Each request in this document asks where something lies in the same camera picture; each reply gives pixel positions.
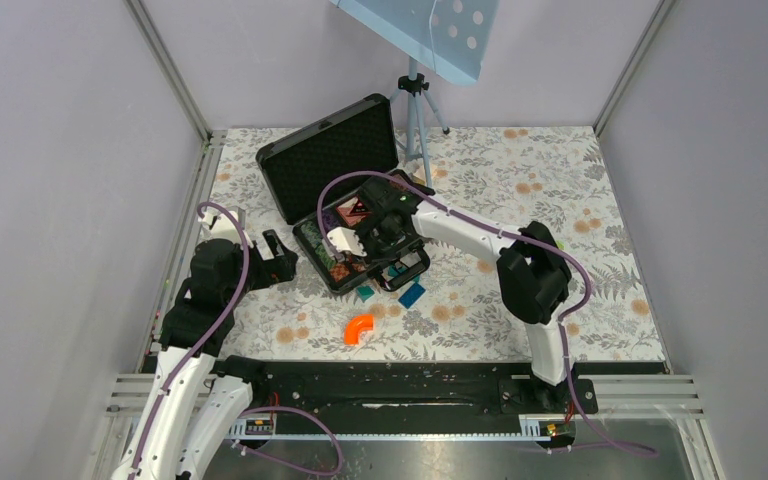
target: case lid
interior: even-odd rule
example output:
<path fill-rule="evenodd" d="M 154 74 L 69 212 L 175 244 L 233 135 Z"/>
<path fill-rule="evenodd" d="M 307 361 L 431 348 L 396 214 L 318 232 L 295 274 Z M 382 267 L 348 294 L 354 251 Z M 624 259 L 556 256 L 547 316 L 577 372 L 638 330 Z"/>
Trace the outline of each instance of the case lid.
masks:
<path fill-rule="evenodd" d="M 328 182 L 357 170 L 389 172 L 399 163 L 390 101 L 381 94 L 272 142 L 255 156 L 281 216 L 296 224 L 316 210 Z M 334 186 L 330 204 L 366 179 L 350 178 Z"/>

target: orange curved block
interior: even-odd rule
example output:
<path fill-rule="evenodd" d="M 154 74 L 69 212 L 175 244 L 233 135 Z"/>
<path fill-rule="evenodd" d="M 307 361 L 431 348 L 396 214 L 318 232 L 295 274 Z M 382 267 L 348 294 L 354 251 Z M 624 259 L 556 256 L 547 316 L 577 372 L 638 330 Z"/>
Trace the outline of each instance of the orange curved block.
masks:
<path fill-rule="evenodd" d="M 360 343 L 360 332 L 372 330 L 375 327 L 375 317 L 371 314 L 358 315 L 346 325 L 346 333 L 343 340 L 346 345 L 357 345 Z"/>

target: gray floor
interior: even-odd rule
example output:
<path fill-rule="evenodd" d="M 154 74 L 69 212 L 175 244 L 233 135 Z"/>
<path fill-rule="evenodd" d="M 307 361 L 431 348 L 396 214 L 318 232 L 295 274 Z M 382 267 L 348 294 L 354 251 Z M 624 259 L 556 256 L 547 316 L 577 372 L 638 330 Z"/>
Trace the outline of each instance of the gray floor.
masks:
<path fill-rule="evenodd" d="M 567 455 L 530 454 L 517 449 L 533 444 L 510 442 L 341 442 L 346 465 L 335 479 L 364 480 L 527 480 L 555 479 L 683 479 L 693 478 L 678 432 L 666 421 L 622 421 L 609 424 L 614 438 L 637 441 L 657 448 L 661 455 L 647 460 L 600 449 Z M 578 425 L 577 442 L 598 438 Z M 264 452 L 314 469 L 330 468 L 336 456 L 327 441 L 283 441 L 265 445 Z M 204 480 L 308 479 L 271 462 L 241 457 L 220 447 Z"/>

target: gray wall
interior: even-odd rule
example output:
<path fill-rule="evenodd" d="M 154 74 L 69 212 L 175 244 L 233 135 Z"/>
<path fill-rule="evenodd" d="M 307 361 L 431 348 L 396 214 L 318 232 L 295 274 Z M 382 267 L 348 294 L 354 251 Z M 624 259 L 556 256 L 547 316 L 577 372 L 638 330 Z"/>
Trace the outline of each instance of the gray wall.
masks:
<path fill-rule="evenodd" d="M 328 0 L 145 3 L 213 128 L 301 126 L 407 74 L 401 51 Z M 657 3 L 501 0 L 478 83 L 431 88 L 453 125 L 592 124 Z"/>
<path fill-rule="evenodd" d="M 768 478 L 768 2 L 680 2 L 602 146 L 726 474 Z"/>
<path fill-rule="evenodd" d="M 0 479 L 77 477 L 199 142 L 121 1 L 0 1 Z"/>

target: floral tablecloth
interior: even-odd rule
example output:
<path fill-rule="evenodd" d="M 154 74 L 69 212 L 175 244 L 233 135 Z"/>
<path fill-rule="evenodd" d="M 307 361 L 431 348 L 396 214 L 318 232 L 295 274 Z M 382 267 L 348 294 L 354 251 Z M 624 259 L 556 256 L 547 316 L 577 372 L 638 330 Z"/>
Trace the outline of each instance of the floral tablecloth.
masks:
<path fill-rule="evenodd" d="M 261 146 L 286 128 L 229 130 L 211 199 L 246 210 L 253 237 L 274 228 L 297 249 L 255 163 Z M 504 223 L 548 225 L 594 282 L 590 303 L 568 321 L 579 360 L 663 360 L 631 243 L 590 127 L 452 128 L 429 135 L 434 188 L 456 206 Z M 417 168 L 417 162 L 403 166 Z M 354 292 L 330 294 L 300 255 L 292 282 L 249 293 L 235 312 L 223 356 L 311 360 L 510 361 L 530 357 L 523 324 L 501 303 L 494 265 L 443 244 L 426 247 L 426 293 L 410 308 L 398 293 L 376 290 L 366 302 Z M 574 276 L 569 302 L 583 284 Z M 360 346 L 343 329 L 360 314 L 375 315 Z"/>

